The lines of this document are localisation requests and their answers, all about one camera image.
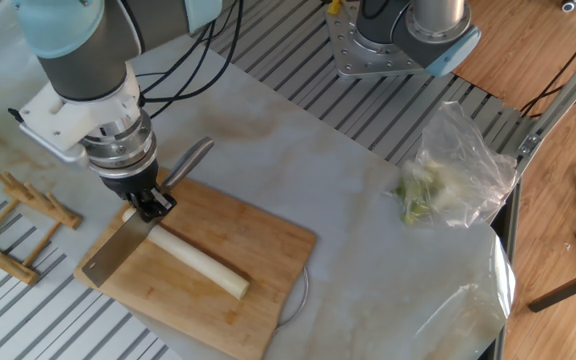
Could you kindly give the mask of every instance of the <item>metal mounting plate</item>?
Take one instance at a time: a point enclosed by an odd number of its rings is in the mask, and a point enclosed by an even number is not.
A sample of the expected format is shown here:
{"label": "metal mounting plate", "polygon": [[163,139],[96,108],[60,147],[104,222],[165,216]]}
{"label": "metal mounting plate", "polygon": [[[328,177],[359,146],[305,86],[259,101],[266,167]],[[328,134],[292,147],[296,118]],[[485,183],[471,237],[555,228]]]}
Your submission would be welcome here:
{"label": "metal mounting plate", "polygon": [[326,12],[335,65],[343,78],[380,78],[422,74],[424,69],[395,45],[366,46],[357,31],[359,2],[344,2],[339,13]]}

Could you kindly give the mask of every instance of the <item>kitchen knife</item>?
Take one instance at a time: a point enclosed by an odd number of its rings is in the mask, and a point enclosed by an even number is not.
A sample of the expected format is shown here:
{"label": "kitchen knife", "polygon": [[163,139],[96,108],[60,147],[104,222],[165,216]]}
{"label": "kitchen knife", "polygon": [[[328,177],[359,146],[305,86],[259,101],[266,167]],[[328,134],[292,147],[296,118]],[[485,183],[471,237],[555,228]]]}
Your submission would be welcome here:
{"label": "kitchen knife", "polygon": [[[162,192],[170,192],[181,179],[186,177],[199,164],[213,145],[213,140],[205,137],[188,149],[175,164],[166,179],[164,179],[161,185]],[[86,262],[86,265],[82,268],[84,274],[88,276],[96,287],[101,287],[148,237],[150,230],[159,224],[162,219],[163,216],[146,222],[138,212],[135,212]]]}

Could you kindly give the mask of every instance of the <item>marble-patterned surface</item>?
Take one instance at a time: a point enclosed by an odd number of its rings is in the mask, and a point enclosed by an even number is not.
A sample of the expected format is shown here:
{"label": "marble-patterned surface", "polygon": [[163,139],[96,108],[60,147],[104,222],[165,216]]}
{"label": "marble-patterned surface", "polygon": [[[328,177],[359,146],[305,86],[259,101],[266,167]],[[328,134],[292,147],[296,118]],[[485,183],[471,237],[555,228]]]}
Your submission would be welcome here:
{"label": "marble-patterned surface", "polygon": [[[166,69],[191,44],[182,37],[132,63],[137,73]],[[197,52],[149,96],[170,95]],[[223,64],[210,52],[192,88]],[[0,11],[0,167],[53,191],[84,217],[54,241],[78,261],[119,208],[91,172],[66,169],[19,132],[7,107],[20,107],[45,82],[9,9]],[[140,78],[142,84],[148,79]],[[159,105],[149,105],[152,112]],[[216,145],[191,173],[243,201],[314,231],[311,293],[303,313],[273,339],[268,359],[477,358],[504,323],[509,273],[492,229],[411,230],[383,194],[399,169],[230,67],[209,91],[180,101],[153,121],[162,166],[203,136]],[[26,212],[47,229],[50,221]],[[294,309],[301,284],[286,306]],[[228,357],[140,316],[184,359]]]}

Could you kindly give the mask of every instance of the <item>robotic arm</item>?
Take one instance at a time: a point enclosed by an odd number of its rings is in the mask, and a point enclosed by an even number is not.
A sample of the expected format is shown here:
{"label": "robotic arm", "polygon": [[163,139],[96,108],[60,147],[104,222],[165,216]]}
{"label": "robotic arm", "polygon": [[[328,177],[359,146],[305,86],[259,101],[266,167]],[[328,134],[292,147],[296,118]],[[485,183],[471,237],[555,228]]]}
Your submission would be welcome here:
{"label": "robotic arm", "polygon": [[424,71],[443,76],[481,38],[465,0],[363,0],[359,6],[343,5],[326,17],[335,63],[346,78]]}
{"label": "robotic arm", "polygon": [[156,137],[127,62],[215,19],[221,0],[17,0],[48,83],[21,130],[66,163],[89,167],[142,217],[175,201],[157,182]]}

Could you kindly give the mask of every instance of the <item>wooden cutting board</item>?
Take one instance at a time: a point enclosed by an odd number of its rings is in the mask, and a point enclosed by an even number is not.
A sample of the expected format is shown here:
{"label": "wooden cutting board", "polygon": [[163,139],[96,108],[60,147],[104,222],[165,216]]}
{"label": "wooden cutting board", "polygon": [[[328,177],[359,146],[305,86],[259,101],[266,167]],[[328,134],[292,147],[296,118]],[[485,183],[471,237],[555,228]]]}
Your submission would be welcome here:
{"label": "wooden cutting board", "polygon": [[[177,206],[161,226],[249,280],[243,300],[148,240],[98,290],[236,359],[261,359],[316,236],[188,179],[172,196]],[[121,226],[127,207],[75,269],[82,283],[96,288],[81,267]]]}

